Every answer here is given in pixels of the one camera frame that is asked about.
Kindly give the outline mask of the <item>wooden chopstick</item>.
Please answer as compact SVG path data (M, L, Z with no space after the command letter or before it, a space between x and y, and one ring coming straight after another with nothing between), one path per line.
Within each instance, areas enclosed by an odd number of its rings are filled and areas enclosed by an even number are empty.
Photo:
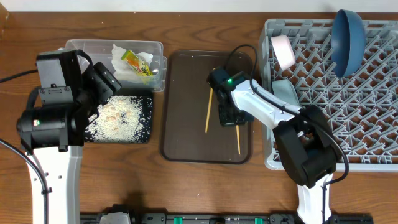
M208 132L210 114L211 114L212 99L213 99L213 88L210 87L210 94L209 94L209 99L208 99L208 108L207 108L207 113L206 113L205 133Z
M237 140L237 147L238 147L238 155L241 155L240 133L239 133L239 126L238 125L236 125L236 140Z

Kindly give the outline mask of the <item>white tissue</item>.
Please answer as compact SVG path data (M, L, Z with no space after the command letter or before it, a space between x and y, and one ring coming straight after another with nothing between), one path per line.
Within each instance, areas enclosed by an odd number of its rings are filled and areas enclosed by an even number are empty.
M123 62L121 60L121 57L126 50L130 49L124 49L122 47L113 45L111 63L115 69L114 76L118 80L125 80L135 83L139 82L146 83L149 81L150 78L153 78L155 76L154 72L152 72L153 76L149 77L139 76L133 69L131 69L125 62Z

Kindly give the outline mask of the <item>yellow green snack wrapper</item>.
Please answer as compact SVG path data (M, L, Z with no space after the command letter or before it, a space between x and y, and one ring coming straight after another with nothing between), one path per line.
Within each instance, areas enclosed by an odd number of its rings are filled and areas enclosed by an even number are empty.
M146 52L139 52L136 54L132 50L126 50L121 57L123 62L125 62L139 76L143 77L153 76L153 73L150 70L152 59L152 54Z

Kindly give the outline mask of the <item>light blue bowl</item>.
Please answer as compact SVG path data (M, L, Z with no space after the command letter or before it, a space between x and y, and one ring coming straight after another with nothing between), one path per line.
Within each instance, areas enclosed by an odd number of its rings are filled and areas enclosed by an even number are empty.
M276 80L272 82L272 91L276 97L290 105L300 106L300 102L293 84L287 80Z

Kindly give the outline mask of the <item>white speckled bowl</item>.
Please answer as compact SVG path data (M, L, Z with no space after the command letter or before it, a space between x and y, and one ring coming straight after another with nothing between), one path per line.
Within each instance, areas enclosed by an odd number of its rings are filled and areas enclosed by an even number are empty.
M286 35L271 37L272 48L282 71L290 68L296 62L289 38Z

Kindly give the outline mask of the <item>dark blue plate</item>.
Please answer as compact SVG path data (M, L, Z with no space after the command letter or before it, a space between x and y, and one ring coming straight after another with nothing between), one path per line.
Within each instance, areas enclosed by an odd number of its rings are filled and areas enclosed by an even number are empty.
M355 12L340 9L331 31L333 71L338 78L350 76L360 67L364 57L366 35L362 18Z

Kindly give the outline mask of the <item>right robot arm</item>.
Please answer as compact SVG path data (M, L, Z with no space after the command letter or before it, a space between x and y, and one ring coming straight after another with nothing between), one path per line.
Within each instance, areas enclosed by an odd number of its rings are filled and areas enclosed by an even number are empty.
M304 223L328 223L328 189L343 153L321 109L284 102L244 72L230 76L226 70L213 70L207 82L217 95L222 126L256 118L271 129L282 166L298 187L299 218Z

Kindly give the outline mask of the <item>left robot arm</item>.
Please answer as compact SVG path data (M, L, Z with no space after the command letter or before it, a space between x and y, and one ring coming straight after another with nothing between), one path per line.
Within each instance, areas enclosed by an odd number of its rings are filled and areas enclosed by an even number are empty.
M80 167L85 129L97 107L121 87L101 62L81 70L74 60L37 63L41 107L17 122L28 158L34 223L79 223Z

